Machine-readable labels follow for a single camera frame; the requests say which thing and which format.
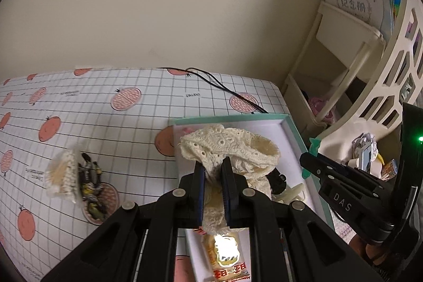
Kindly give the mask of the cream lace cloth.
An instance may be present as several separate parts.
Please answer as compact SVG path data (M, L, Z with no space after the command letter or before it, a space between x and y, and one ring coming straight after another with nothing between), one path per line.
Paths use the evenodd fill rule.
M229 157L235 173L246 178L249 187L271 196L266 178L279 163L278 146L262 135L243 129L213 124L180 138L178 144L186 160L200 162L206 170L206 189L202 230L210 235L231 232L224 217L219 174L224 158Z

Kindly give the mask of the yellow snack packet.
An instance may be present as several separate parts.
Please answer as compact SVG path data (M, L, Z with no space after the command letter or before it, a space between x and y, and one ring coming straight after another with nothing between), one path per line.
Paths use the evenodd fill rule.
M187 242L197 281L250 281L249 231L210 235L201 228L187 231Z

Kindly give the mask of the black gold transformer toy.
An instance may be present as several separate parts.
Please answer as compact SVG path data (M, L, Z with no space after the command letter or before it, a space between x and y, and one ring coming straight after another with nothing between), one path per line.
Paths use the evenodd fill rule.
M78 177L82 200L90 216L94 220L104 222L107 217L107 208L100 200L103 192L101 180L103 172L98 163L93 161L87 153L83 152L81 157L84 163L78 163Z

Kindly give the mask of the cotton swab bag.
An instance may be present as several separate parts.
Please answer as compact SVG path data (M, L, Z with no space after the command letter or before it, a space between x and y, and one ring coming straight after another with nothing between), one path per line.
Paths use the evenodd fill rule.
M49 197L61 197L74 204L80 202L79 162L80 151L74 147L51 158L44 172L44 187Z

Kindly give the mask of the green ribbon bow clip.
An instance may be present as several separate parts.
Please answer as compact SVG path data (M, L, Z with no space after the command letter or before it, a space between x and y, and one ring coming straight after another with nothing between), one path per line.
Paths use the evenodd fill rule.
M309 139L309 141L310 141L310 147L309 147L309 150L308 150L308 152L311 154L311 155L313 155L313 156L315 156L315 157L317 157L317 155L318 155L318 153L319 153L319 149L320 149L320 145L321 145L321 139L319 139L319 138L310 138Z

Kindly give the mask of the black toy car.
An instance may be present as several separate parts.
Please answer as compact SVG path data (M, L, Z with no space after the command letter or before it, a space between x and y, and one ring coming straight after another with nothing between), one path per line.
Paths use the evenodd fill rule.
M285 191L287 187L286 177L280 173L277 168L275 168L271 173L268 173L266 178L270 183L270 189L273 195L280 195Z

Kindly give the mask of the pink hair roller clip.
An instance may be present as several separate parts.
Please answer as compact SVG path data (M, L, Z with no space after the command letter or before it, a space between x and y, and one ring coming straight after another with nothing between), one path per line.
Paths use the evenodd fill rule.
M182 129L182 132L183 132L184 135L188 135L188 134L193 133L195 131L196 131L196 128L193 128L193 127L184 127Z

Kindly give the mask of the white teal-rimmed tray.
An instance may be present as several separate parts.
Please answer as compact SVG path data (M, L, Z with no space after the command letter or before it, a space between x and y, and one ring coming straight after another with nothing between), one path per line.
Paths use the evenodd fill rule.
M219 182L224 158L230 159L234 172L244 176L249 187L282 204L302 201L329 226L333 225L329 207L318 195L316 178L305 177L300 167L299 158L306 148L290 115L175 119L171 129L179 176L193 173L197 162L204 163L206 170L203 223L200 229L187 232L197 281L213 279L204 244L214 236L237 234L239 259L250 262L248 230L232 230L224 218Z

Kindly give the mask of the small colourful box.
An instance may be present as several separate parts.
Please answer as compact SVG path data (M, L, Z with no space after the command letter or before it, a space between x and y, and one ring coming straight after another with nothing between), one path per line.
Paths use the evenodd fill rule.
M391 180L396 177L398 173L397 161L395 159L387 162L381 169L382 180Z

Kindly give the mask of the pink white crochet mat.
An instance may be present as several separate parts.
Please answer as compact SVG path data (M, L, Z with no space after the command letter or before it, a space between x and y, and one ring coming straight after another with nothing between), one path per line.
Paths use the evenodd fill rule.
M341 221L337 214L335 214L333 211L331 211L330 214L333 219L333 226L335 232L341 239L343 239L347 244L349 244L353 237L356 235L356 232L352 229L350 225Z

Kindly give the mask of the white shelf unit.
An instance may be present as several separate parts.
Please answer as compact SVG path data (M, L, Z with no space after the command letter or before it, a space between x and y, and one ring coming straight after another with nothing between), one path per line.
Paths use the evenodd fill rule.
M304 142L329 145L363 132L387 136L421 89L421 0L401 0L389 40L322 1L282 94Z

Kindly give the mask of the pomegranate grid tablecloth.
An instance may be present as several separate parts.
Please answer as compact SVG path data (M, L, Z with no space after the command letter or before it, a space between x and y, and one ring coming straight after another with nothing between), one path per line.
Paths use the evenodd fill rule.
M286 113L271 82L173 69L82 69L1 79L1 246L25 281L39 281L95 225L78 204L49 197L44 172L72 147L103 171L120 201L145 204L178 184L172 119Z

